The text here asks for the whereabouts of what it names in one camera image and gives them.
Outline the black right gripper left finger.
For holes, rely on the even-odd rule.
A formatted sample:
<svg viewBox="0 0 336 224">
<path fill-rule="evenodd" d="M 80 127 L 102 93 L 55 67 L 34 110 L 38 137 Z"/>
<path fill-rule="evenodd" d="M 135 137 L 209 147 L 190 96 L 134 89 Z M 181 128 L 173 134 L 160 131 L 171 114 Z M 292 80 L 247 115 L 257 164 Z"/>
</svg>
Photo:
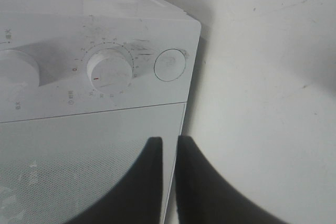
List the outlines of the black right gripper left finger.
<svg viewBox="0 0 336 224">
<path fill-rule="evenodd" d="M 163 142 L 147 140 L 122 179 L 69 223 L 159 223 L 163 197 Z"/>
</svg>

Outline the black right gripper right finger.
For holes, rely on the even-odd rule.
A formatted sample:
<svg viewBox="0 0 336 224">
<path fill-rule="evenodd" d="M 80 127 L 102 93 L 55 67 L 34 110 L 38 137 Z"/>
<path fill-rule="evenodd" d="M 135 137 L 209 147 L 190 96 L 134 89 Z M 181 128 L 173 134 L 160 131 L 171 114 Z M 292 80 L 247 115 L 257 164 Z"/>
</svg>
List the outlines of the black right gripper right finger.
<svg viewBox="0 0 336 224">
<path fill-rule="evenodd" d="M 189 136 L 177 141 L 176 205 L 179 223 L 283 223 L 232 187 Z"/>
</svg>

